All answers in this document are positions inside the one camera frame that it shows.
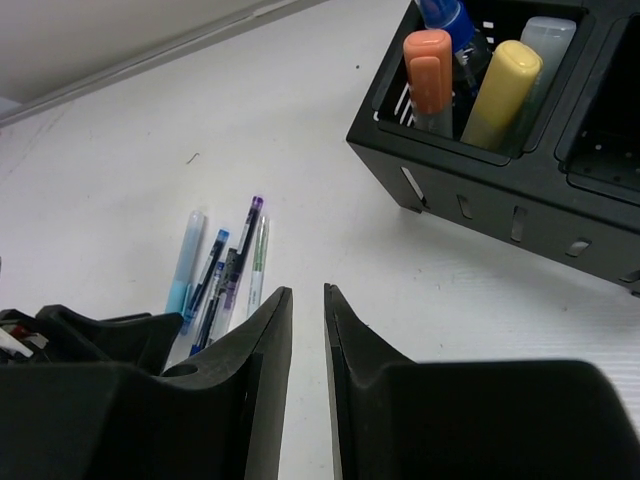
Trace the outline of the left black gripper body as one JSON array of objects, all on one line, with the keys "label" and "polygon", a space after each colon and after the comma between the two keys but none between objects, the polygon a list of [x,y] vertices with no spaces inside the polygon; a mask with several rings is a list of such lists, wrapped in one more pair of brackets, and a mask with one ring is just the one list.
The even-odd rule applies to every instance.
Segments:
[{"label": "left black gripper body", "polygon": [[183,324],[179,313],[96,320],[63,305],[35,316],[1,312],[1,364],[119,362],[158,375]]}]

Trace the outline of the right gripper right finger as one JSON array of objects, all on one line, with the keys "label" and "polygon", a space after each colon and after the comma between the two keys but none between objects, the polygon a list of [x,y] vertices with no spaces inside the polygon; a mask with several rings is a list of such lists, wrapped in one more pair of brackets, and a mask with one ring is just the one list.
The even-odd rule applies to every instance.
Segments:
[{"label": "right gripper right finger", "polygon": [[338,479],[635,479],[613,385],[570,359],[418,363],[324,288]]}]

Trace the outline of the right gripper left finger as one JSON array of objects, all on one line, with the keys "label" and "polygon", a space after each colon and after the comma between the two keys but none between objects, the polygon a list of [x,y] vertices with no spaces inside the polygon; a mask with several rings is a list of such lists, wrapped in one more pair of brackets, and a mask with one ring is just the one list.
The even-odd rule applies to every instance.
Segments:
[{"label": "right gripper left finger", "polygon": [[274,479],[293,293],[158,375],[119,362],[1,364],[5,479]]}]

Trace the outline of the green white pen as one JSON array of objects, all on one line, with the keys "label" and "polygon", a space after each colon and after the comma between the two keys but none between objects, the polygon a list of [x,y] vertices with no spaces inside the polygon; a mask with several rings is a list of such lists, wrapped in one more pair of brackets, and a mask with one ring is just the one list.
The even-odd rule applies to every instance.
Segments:
[{"label": "green white pen", "polygon": [[251,270],[247,317],[250,318],[261,304],[269,238],[269,218],[263,215],[258,224]]}]

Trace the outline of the light blue pen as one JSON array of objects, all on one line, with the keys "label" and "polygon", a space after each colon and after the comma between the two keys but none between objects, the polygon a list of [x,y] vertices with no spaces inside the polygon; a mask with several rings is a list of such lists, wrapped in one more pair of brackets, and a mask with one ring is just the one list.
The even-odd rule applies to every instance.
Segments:
[{"label": "light blue pen", "polygon": [[165,313],[182,313],[184,311],[204,222],[205,215],[201,211],[194,210],[190,213],[169,289]]}]

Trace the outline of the dark blue pen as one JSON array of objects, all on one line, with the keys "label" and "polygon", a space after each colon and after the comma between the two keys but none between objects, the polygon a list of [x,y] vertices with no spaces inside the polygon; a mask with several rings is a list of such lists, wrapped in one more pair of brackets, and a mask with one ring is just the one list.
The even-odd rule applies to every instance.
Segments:
[{"label": "dark blue pen", "polygon": [[189,355],[193,356],[199,353],[207,345],[213,320],[215,318],[216,309],[220,301],[220,289],[225,286],[232,267],[237,258],[237,249],[230,248],[224,262],[219,262],[214,272],[212,285],[208,295],[207,303],[198,326],[197,333],[192,343]]}]

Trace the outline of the blue black pen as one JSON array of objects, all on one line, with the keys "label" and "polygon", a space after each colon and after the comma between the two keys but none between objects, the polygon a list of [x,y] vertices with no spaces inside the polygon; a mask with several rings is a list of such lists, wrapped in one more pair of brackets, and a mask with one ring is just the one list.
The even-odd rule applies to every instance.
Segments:
[{"label": "blue black pen", "polygon": [[214,275],[216,264],[220,260],[224,247],[229,239],[230,233],[226,229],[219,229],[216,239],[210,249],[205,265],[191,292],[188,302],[184,308],[184,321],[180,330],[181,335],[186,335],[190,329],[192,321],[195,319],[198,310],[205,298],[207,288]]}]

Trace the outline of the purple pen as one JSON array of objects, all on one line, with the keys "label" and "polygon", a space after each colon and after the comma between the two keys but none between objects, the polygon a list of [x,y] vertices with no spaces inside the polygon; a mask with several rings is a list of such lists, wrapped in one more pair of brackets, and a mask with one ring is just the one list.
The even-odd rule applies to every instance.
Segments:
[{"label": "purple pen", "polygon": [[220,325],[223,327],[224,331],[227,330],[231,320],[237,289],[239,287],[241,275],[246,264],[248,251],[251,246],[263,204],[264,200],[261,196],[254,196],[252,198],[252,203],[239,241],[236,260],[231,269],[229,282],[227,284],[225,303],[223,305],[220,318]]}]

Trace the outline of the yellow highlighter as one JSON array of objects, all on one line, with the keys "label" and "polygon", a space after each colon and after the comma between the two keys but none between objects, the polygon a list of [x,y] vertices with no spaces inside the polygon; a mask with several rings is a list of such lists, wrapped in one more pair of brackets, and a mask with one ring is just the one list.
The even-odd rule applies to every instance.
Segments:
[{"label": "yellow highlighter", "polygon": [[495,49],[461,136],[461,142],[496,151],[516,119],[543,66],[541,57],[518,40]]}]

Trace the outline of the orange highlighter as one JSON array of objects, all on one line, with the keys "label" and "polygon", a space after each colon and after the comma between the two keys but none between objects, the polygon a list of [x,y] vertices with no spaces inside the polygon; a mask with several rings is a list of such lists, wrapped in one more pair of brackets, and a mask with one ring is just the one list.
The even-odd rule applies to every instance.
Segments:
[{"label": "orange highlighter", "polygon": [[403,42],[403,56],[415,126],[453,137],[452,41],[442,29],[419,30]]}]

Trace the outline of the blue marker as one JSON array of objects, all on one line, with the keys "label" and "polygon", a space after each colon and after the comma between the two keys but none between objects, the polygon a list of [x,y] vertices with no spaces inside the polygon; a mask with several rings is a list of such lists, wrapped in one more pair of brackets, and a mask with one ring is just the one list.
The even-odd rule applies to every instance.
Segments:
[{"label": "blue marker", "polygon": [[454,87],[474,100],[491,61],[486,37],[474,25],[462,1],[417,0],[426,29],[446,31],[452,41]]}]

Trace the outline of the green highlighter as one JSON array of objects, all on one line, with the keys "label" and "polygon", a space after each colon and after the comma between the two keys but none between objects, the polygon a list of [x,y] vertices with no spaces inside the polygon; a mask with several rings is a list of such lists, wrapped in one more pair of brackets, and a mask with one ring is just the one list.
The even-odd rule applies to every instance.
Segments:
[{"label": "green highlighter", "polygon": [[536,16],[527,21],[520,42],[534,50],[543,65],[505,139],[510,154],[524,145],[576,30],[573,20],[563,18]]}]

